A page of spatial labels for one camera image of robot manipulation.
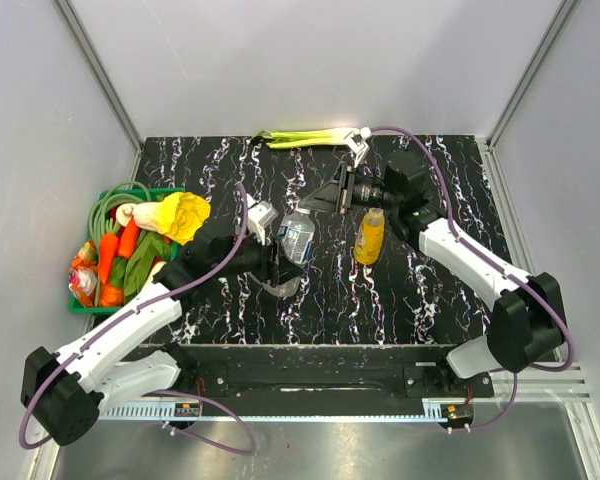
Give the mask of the yellow juice bottle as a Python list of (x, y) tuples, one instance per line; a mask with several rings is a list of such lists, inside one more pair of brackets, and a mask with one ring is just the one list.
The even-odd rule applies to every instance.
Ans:
[(385, 231), (384, 211), (370, 208), (359, 226), (354, 246), (354, 258), (362, 265), (374, 264), (383, 245)]

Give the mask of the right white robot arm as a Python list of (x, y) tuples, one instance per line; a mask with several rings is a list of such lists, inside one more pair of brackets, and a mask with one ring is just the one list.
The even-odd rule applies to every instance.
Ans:
[(353, 207), (383, 210), (397, 239), (446, 267), (481, 299), (491, 313), (487, 332), (451, 350), (434, 373), (437, 388), (455, 396), (471, 377), (519, 373), (572, 338), (557, 280), (511, 265), (462, 231), (429, 198), (428, 179), (423, 161), (408, 151), (390, 156), (381, 177), (342, 162), (299, 205), (340, 215)]

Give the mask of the clear bottle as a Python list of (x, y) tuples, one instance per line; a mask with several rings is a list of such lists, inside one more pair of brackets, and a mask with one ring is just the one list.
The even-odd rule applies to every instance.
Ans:
[(287, 258), (296, 265), (303, 266), (308, 261), (309, 251), (315, 234), (311, 211), (296, 208), (285, 215), (280, 223), (278, 237)]

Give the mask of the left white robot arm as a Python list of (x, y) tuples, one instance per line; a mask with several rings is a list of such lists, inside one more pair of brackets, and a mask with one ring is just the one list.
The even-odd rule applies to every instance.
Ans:
[(217, 237), (199, 232), (97, 328), (54, 352), (39, 347), (26, 357), (20, 445), (31, 449), (42, 444), (28, 441), (30, 420), (41, 425), (48, 440), (66, 446), (113, 406), (162, 390), (189, 393), (197, 381), (195, 361), (179, 347), (167, 346), (126, 365), (119, 362), (143, 340), (180, 319), (190, 309), (195, 289), (210, 280), (250, 273), (274, 287), (303, 272), (277, 239), (260, 242), (244, 229)]

